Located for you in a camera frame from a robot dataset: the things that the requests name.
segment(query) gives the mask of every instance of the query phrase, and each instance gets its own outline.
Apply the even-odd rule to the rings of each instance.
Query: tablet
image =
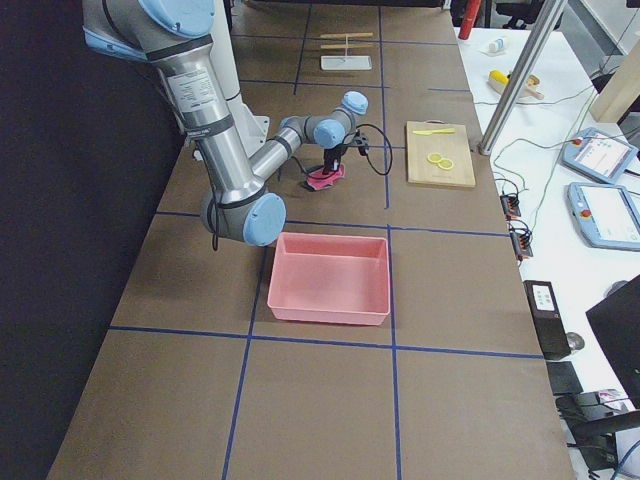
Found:
[[[616,183],[638,149],[596,128],[587,128],[562,149],[562,163],[600,183]]]
[[[578,229],[590,246],[640,251],[640,215],[626,188],[572,183],[567,197]]]

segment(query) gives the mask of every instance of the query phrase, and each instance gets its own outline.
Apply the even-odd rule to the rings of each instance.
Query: wooden cutting board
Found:
[[[421,130],[454,128],[454,133],[435,133],[424,136],[413,133]],[[429,163],[427,156],[439,153],[453,161],[451,170],[443,170]],[[407,172],[409,183],[447,187],[476,186],[473,163],[464,125],[407,122]]]

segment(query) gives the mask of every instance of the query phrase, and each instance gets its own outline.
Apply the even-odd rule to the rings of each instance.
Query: yellow ring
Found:
[[[439,153],[430,153],[427,155],[427,162],[438,165],[442,161],[442,155]]]
[[[453,168],[453,160],[450,158],[441,158],[438,167],[442,170],[451,170]]]

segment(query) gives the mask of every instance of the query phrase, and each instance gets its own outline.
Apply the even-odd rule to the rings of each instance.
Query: pink plastic bin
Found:
[[[267,304],[280,320],[380,325],[389,291],[385,238],[278,237]]]

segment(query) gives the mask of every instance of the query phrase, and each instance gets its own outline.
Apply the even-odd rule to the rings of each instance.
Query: white table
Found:
[[[528,34],[527,31],[474,29],[468,40],[458,40],[483,131],[495,110],[495,105],[484,103],[495,104],[499,100],[499,94],[488,84],[489,71],[508,73],[512,70]],[[507,38],[504,55],[487,56],[480,51],[499,36]],[[555,102],[584,91],[575,98],[553,105],[517,105],[493,148],[492,162],[500,155],[498,165],[517,172],[526,180],[527,191],[520,194],[520,208],[522,220],[534,228],[534,257],[522,263],[520,274],[523,280],[552,282],[565,331],[579,333],[584,338],[585,348],[565,359],[572,361],[584,391],[605,388],[623,391],[591,331],[585,312],[604,298],[614,282],[630,280],[640,274],[640,253],[587,246],[571,219],[565,198],[569,183],[589,180],[556,163],[560,147],[541,149],[518,141],[504,149],[517,138],[526,138],[545,146],[558,144],[570,133],[590,126],[611,135],[619,135],[621,131],[616,124],[595,122],[588,111],[582,118],[580,112],[587,108],[595,91],[561,33],[552,33],[532,73],[541,81],[538,90],[545,95],[543,102]],[[522,101],[540,102],[533,97]],[[634,160],[630,169],[640,171],[640,162]],[[502,172],[522,189],[523,182],[518,176],[498,168],[494,168],[494,171]],[[545,184],[550,177],[535,221],[535,211],[543,199]],[[623,175],[618,183],[630,190],[640,191],[640,179],[636,177]],[[504,182],[498,182],[499,190],[502,190],[502,184]],[[513,189],[505,185],[505,191]],[[636,206],[640,207],[640,198],[633,198]],[[583,476],[586,475],[586,468],[580,454],[573,451],[572,459],[578,478],[586,478]]]

